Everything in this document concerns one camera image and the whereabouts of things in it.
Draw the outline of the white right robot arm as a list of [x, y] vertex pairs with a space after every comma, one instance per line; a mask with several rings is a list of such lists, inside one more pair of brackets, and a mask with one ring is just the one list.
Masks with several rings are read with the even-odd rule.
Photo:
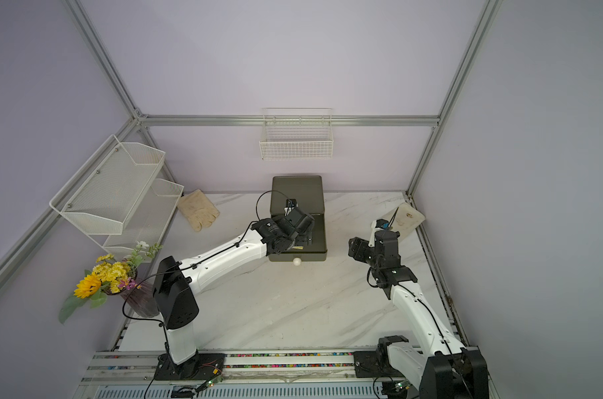
[[404, 314], [416, 338], [416, 344], [399, 335], [379, 339], [379, 367], [400, 372], [420, 398], [489, 398], [485, 358], [478, 348], [464, 346], [432, 310], [416, 275], [401, 264], [399, 237], [378, 229], [371, 241], [349, 240], [348, 256], [369, 265], [371, 286]]

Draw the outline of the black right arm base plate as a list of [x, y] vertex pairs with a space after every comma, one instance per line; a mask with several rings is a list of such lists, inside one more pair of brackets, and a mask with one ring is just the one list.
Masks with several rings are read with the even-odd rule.
[[383, 364], [377, 355], [376, 351], [356, 351], [353, 352], [354, 374], [357, 378], [373, 378], [373, 377], [392, 377], [399, 378], [403, 375], [390, 367]]

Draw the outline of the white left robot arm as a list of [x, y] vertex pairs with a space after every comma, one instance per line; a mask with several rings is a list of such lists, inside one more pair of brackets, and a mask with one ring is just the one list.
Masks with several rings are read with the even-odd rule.
[[307, 245], [314, 225], [311, 214], [294, 207], [283, 215], [251, 222], [242, 235], [203, 254], [181, 261], [172, 256], [163, 259], [153, 283], [153, 299], [172, 363], [181, 366], [198, 356], [196, 297], [206, 287], [244, 264]]

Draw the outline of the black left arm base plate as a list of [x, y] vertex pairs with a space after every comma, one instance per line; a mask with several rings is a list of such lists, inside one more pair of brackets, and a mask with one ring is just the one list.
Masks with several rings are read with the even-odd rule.
[[182, 364], [176, 364], [170, 355], [158, 357], [155, 381], [209, 381], [223, 372], [227, 355], [224, 353], [199, 352]]

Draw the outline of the olive white yellow drawer cabinet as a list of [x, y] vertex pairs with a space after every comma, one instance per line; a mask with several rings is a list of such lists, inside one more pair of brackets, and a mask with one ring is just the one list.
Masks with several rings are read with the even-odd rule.
[[320, 176], [275, 176], [272, 180], [271, 215], [284, 214], [286, 200], [312, 215], [324, 214], [323, 180]]

